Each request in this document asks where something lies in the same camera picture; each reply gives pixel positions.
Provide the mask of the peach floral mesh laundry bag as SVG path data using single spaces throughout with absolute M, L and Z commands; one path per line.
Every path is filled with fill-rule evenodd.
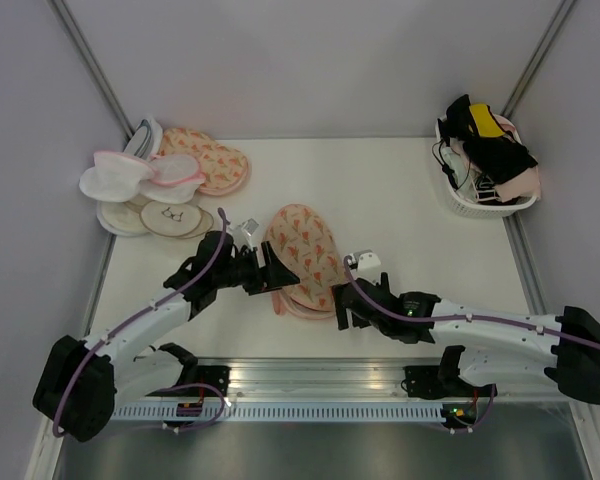
M 274 312 L 306 320 L 335 316 L 331 288 L 345 282 L 341 255 L 326 221 L 311 207 L 289 204 L 271 220 L 264 236 L 300 282 L 272 294 Z

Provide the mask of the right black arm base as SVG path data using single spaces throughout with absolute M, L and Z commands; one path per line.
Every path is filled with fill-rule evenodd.
M 401 388 L 409 398 L 440 400 L 450 396 L 449 390 L 438 378 L 437 366 L 405 366 L 403 373 Z

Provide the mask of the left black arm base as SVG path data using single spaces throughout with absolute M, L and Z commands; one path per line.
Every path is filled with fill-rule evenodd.
M 214 387 L 223 396 L 226 396 L 230 384 L 230 373 L 231 368 L 226 365 L 199 365 L 194 375 L 194 382 Z M 209 390 L 206 386 L 194 387 L 191 396 L 217 398 L 217 393 Z

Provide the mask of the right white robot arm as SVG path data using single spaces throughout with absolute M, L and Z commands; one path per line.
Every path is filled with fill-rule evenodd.
M 600 323 L 567 306 L 558 315 L 513 315 L 472 309 L 425 292 L 391 293 L 388 277 L 331 289 L 338 327 L 373 327 L 405 345 L 442 348 L 439 388 L 532 386 L 600 406 Z

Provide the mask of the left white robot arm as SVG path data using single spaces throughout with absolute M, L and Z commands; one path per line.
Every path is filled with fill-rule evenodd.
M 139 312 L 99 334 L 57 340 L 32 404 L 51 421 L 55 437 L 85 442 L 129 402 L 159 391 L 189 395 L 198 384 L 196 357 L 173 343 L 155 351 L 150 345 L 194 319 L 222 289 L 240 287 L 254 296 L 299 281 L 270 243 L 237 247 L 230 234 L 210 231 Z

